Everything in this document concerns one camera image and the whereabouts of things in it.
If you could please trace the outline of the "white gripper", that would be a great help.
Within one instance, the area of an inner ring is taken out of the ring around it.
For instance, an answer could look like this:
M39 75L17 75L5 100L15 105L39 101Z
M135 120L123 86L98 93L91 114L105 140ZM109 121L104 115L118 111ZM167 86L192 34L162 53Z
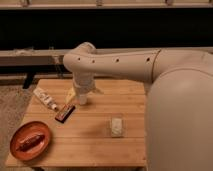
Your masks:
M66 103L72 101L76 94L87 94L90 91L96 94L104 94L104 92L95 86L94 75L86 72L73 73L73 88L68 91Z

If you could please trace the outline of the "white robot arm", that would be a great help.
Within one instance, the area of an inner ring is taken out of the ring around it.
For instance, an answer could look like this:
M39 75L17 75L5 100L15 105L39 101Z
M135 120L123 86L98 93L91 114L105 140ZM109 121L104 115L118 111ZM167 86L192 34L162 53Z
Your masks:
M95 74L148 86L148 171L213 171L213 54L180 49L99 54L85 42L66 53L63 64L79 94L95 88Z

